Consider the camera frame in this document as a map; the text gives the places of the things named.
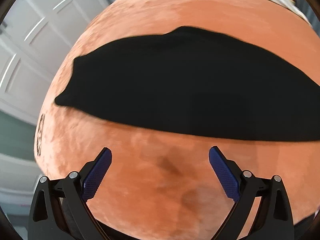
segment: textured blue pad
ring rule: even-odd
[[[217,152],[215,148],[211,148],[209,151],[209,162],[216,173],[226,195],[228,198],[232,198],[234,202],[238,202],[240,198],[239,183],[227,164]]]
[[[107,170],[111,165],[111,161],[111,151],[106,149],[101,157],[96,161],[88,176],[84,179],[82,183],[81,198],[85,203],[96,194]]]

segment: green wall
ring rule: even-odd
[[[0,111],[0,153],[34,161],[34,125]]]

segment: metal pin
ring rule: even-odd
[[[43,176],[43,177],[40,178],[40,182],[41,183],[44,183],[46,181],[47,181],[47,177],[46,176]]]
[[[77,176],[78,176],[78,172],[76,172],[76,171],[73,171],[73,172],[71,172],[71,173],[69,174],[70,179],[74,179],[74,178],[76,178]]]
[[[247,178],[250,178],[252,176],[252,173],[250,171],[244,171],[243,175]]]
[[[280,182],[280,181],[281,181],[281,177],[278,176],[278,175],[274,176],[274,179],[275,179],[275,181],[277,181],[277,182]]]

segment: white cabinet door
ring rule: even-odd
[[[65,56],[106,6],[107,0],[16,0],[0,35],[0,110],[36,124]]]
[[[0,35],[0,109],[36,124],[53,74]]]

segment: orange rounded object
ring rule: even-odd
[[[116,0],[90,23],[49,88],[40,113],[45,114],[40,156],[35,145],[44,174],[64,178],[108,147],[112,165],[87,203],[96,219],[139,239],[211,239],[233,205],[208,161],[209,149],[217,145],[226,158],[255,176],[281,176],[294,222],[313,213],[320,204],[320,142],[161,132],[54,104],[68,84],[75,57],[120,38],[163,34],[185,25],[267,49],[320,84],[319,37],[302,18],[269,0]],[[241,236],[249,231],[254,215]]]

